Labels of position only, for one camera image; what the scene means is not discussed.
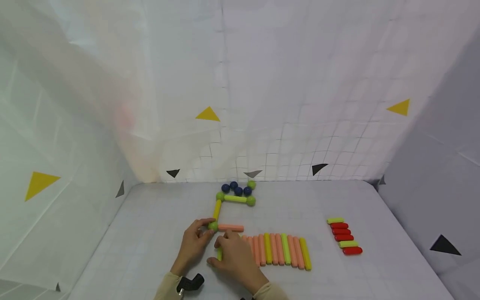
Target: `white sheet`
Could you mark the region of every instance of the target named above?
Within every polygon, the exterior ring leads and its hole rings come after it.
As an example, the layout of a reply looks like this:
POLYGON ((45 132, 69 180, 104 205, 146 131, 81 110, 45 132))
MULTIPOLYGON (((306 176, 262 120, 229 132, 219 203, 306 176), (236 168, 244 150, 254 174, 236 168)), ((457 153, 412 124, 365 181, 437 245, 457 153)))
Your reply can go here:
MULTIPOLYGON (((176 257, 182 233, 195 219, 213 213, 220 183, 142 184, 134 187, 115 217, 70 300, 153 298, 176 257)), ((267 266, 267 277, 291 299, 435 299, 452 297, 406 235, 374 188, 363 181, 259 182, 257 205, 224 203, 219 221, 242 224, 245 234, 274 232, 303 236, 312 271, 267 266), (363 248, 346 257, 325 220, 341 216, 363 248)), ((205 263, 211 243, 189 272, 201 273, 195 299, 249 299, 236 284, 205 263)))

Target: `yellow triangle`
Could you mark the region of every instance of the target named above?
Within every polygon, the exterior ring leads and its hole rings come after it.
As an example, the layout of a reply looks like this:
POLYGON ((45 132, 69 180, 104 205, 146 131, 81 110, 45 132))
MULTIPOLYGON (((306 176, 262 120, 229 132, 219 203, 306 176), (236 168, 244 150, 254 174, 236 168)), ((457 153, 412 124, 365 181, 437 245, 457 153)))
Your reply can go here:
POLYGON ((25 201, 32 199, 35 195, 37 195, 59 179, 60 177, 57 176, 33 172, 32 178, 30 179, 30 185, 28 186, 25 201))
POLYGON ((202 111, 195 119, 203 119, 210 121, 220 122, 220 119, 216 116, 213 109, 209 106, 204 111, 202 111))
POLYGON ((397 114, 406 116, 408 115, 408 106, 410 104, 410 99, 407 99, 405 101, 402 101, 400 103, 397 103, 389 108, 387 110, 395 112, 397 114))

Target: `row of sticks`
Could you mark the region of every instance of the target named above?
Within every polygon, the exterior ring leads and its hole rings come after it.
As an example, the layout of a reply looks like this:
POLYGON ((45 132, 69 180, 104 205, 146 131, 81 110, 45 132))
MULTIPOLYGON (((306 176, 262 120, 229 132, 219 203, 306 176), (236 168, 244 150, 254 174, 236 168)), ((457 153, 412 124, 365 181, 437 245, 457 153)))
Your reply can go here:
MULTIPOLYGON (((250 244, 257 266, 291 265, 300 270, 310 271, 312 263, 308 252, 307 241, 304 238, 291 235, 265 233, 254 237, 242 236, 250 244)), ((217 259, 222 260, 222 249, 217 249, 217 259)))

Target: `green ball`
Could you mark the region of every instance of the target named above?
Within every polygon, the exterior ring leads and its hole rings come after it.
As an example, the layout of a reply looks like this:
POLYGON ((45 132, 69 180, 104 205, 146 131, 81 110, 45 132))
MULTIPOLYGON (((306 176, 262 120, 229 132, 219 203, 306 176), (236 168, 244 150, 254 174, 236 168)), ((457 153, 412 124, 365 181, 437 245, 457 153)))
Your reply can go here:
POLYGON ((218 231, 218 222, 215 221, 215 222, 212 222, 212 223, 208 223, 208 229, 217 232, 218 231))
POLYGON ((220 199, 223 202, 225 200, 225 194, 223 192, 218 192, 216 193, 215 199, 220 199))
POLYGON ((257 199, 253 196, 248 196, 247 197, 247 205, 248 206, 255 206, 255 203, 257 202, 257 199))
POLYGON ((255 181, 253 181, 253 180, 249 180, 249 181, 247 182, 247 186, 248 186, 249 188, 251 188, 252 190, 255 190, 255 187, 257 186, 257 183, 256 183, 255 181))

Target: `hand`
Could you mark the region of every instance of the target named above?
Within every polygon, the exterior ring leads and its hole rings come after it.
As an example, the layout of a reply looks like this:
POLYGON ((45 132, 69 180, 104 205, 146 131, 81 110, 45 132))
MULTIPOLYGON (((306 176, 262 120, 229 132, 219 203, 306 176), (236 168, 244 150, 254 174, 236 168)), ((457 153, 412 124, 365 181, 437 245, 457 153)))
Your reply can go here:
POLYGON ((216 239, 215 248, 218 247, 222 247, 222 261, 210 257, 207 262, 215 269, 240 282, 252 295, 269 282, 257 267, 250 245, 237 233, 227 230, 223 237, 220 236, 216 239))
POLYGON ((202 256, 214 232, 213 230, 208 230, 204 233, 200 227, 206 226, 208 223, 214 221, 214 218, 195 220, 190 227, 185 230, 179 254, 170 272, 177 276, 184 276, 191 264, 202 256))

